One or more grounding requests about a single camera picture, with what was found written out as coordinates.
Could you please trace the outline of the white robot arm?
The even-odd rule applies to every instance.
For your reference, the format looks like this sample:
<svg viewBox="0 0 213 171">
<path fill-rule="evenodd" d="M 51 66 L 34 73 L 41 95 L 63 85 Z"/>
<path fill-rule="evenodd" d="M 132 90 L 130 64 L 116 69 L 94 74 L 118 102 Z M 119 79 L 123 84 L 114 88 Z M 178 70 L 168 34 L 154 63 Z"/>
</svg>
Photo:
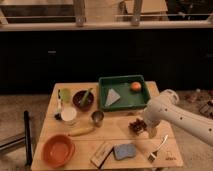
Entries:
<svg viewBox="0 0 213 171">
<path fill-rule="evenodd" d="M 165 120 L 213 146 L 213 120 L 181 109 L 178 102 L 179 96 L 175 91 L 162 91 L 148 101 L 143 113 L 144 122 L 149 128 L 154 128 Z"/>
</svg>

